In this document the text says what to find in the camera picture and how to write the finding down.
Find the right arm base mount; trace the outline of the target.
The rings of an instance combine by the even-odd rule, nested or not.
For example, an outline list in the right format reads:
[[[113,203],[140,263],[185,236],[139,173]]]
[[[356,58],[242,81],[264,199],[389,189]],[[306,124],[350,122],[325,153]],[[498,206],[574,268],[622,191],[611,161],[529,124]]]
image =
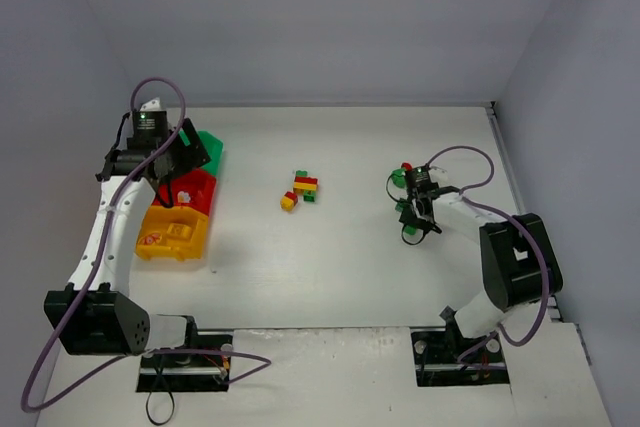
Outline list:
[[[466,339],[444,329],[412,329],[411,346],[420,388],[508,385],[497,335]]]

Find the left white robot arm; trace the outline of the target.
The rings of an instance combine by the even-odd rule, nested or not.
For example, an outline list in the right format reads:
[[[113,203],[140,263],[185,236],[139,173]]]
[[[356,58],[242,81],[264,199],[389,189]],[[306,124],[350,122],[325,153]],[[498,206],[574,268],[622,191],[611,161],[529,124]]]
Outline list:
[[[129,297],[139,232],[153,201],[177,205],[179,178],[210,157],[190,119],[171,126],[158,98],[131,115],[125,148],[114,146],[97,179],[101,197],[89,240],[62,290],[44,311],[54,337],[75,356],[135,356],[187,345],[193,321],[150,314]]]

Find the green double lego brick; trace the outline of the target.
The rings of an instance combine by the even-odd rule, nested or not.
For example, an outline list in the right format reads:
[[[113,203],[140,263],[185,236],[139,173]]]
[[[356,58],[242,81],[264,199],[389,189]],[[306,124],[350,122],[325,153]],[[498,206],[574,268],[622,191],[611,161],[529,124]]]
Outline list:
[[[411,225],[405,224],[402,229],[402,233],[404,235],[413,236],[417,232],[417,228]]]

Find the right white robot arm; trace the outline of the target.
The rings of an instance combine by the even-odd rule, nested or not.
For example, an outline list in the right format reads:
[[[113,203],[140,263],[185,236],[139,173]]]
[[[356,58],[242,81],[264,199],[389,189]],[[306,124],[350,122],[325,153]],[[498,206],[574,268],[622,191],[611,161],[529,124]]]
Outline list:
[[[427,165],[400,170],[406,196],[396,201],[400,223],[422,237],[453,230],[480,251],[482,288],[449,315],[447,326],[463,338],[488,336],[516,309],[561,291],[564,279],[543,220],[536,214],[511,216],[481,207]]]

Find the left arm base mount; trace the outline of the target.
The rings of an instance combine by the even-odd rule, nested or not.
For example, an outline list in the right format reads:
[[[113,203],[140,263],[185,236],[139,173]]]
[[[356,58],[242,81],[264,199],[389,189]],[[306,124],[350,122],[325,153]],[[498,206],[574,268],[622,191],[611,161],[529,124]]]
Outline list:
[[[207,350],[201,354],[147,355],[140,359],[136,391],[138,393],[213,393],[227,392],[231,359],[211,351],[233,349],[230,331],[199,332],[190,348]]]

